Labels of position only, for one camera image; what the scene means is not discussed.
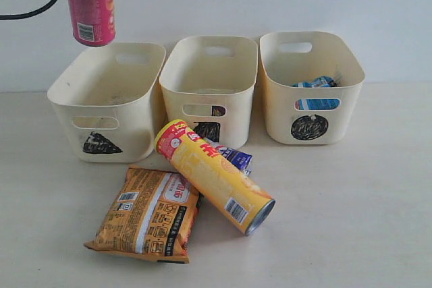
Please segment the blue white milk carton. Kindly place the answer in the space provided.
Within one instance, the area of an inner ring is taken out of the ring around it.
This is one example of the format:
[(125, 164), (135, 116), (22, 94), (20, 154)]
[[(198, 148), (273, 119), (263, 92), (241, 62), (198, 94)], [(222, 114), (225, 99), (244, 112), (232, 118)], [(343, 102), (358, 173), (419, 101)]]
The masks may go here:
[(227, 146), (224, 146), (218, 142), (213, 142), (208, 138), (205, 138), (213, 148), (215, 148), (223, 157), (225, 157), (233, 166), (243, 172), (246, 176), (249, 176), (252, 172), (252, 155), (236, 150)]

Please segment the yellow Lays chip can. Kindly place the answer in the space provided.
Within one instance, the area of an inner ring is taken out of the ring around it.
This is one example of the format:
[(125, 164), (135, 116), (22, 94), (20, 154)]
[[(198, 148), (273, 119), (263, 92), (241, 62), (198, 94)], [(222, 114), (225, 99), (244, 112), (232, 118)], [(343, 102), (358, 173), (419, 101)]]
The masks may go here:
[(271, 195), (181, 119), (161, 128), (155, 150), (245, 236), (251, 235), (275, 206)]

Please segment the cream bin with triangle mark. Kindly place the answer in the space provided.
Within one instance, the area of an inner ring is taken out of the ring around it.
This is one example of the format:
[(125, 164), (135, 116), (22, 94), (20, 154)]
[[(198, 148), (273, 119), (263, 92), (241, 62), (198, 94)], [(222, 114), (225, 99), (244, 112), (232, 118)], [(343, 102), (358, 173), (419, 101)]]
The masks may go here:
[(159, 85), (165, 47), (114, 42), (83, 51), (47, 91), (74, 154), (94, 163), (148, 157), (166, 110)]

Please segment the blue snack packet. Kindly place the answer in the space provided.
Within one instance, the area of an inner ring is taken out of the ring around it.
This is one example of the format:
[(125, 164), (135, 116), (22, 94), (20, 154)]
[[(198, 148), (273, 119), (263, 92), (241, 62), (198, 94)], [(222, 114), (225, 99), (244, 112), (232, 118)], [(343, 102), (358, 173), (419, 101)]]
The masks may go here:
[[(320, 76), (310, 82), (299, 82), (292, 84), (295, 88), (333, 88), (338, 84), (329, 76)], [(337, 98), (302, 98), (298, 99), (294, 108), (299, 111), (324, 111), (334, 110), (340, 105), (340, 100)]]

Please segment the pink Lays chip can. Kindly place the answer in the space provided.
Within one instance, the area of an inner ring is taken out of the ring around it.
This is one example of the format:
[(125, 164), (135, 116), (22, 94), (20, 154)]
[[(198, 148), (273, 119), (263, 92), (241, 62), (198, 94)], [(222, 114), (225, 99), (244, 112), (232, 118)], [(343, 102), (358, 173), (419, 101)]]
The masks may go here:
[(115, 38), (114, 0), (68, 0), (74, 38), (89, 47)]

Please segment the purple juice carton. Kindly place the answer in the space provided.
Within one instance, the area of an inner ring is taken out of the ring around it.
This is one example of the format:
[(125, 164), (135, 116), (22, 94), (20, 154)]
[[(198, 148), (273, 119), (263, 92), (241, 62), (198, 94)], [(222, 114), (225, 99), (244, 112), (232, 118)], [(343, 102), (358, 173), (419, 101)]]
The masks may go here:
[(214, 117), (222, 117), (225, 115), (225, 108), (222, 106), (212, 106), (211, 115)]

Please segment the cream bin with circle mark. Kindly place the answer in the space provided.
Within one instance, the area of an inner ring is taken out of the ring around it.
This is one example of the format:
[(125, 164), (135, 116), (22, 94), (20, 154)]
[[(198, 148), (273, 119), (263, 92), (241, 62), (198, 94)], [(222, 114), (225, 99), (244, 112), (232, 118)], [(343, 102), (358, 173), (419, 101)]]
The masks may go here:
[[(328, 32), (271, 32), (259, 41), (263, 111), (267, 133), (289, 145), (325, 145), (346, 133), (365, 73), (338, 36)], [(295, 88), (292, 84), (329, 76), (333, 88)], [(299, 111), (302, 98), (337, 98), (334, 110)]]

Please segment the orange noodle packet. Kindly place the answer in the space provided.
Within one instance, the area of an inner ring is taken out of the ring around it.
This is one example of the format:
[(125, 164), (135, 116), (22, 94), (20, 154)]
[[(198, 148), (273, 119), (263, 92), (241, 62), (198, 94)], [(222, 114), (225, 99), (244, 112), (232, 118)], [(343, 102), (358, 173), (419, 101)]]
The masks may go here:
[(130, 165), (94, 239), (84, 245), (106, 254), (187, 264), (202, 198), (179, 173)]

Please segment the cream bin with square mark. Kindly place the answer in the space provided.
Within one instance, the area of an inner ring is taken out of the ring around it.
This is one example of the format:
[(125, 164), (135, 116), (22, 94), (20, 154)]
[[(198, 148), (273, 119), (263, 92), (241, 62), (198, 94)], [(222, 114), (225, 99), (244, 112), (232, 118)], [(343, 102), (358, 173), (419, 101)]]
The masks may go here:
[[(190, 36), (173, 48), (159, 83), (169, 120), (231, 148), (248, 139), (258, 46), (240, 36)], [(212, 106), (225, 115), (211, 115)]]

